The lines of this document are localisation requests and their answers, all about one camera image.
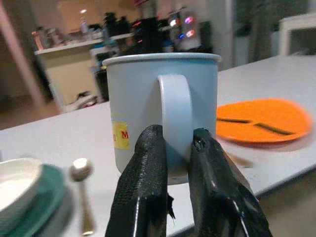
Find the white mug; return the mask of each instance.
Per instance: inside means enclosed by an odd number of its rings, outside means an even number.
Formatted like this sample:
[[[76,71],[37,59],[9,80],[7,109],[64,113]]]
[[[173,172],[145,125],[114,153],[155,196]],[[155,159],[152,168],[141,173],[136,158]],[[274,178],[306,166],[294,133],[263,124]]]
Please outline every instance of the white mug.
[[[206,53],[140,54],[107,59],[116,165],[123,172],[142,131],[163,126],[168,184],[187,182],[193,130],[215,134],[221,57]]]

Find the orange placemat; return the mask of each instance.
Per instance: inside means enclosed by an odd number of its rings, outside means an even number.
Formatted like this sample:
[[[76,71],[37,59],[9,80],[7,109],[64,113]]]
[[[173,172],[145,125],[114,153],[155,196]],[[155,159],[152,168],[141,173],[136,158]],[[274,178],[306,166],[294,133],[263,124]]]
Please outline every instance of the orange placemat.
[[[218,107],[216,134],[237,142],[284,142],[308,134],[312,123],[311,116],[294,102],[261,99]]]

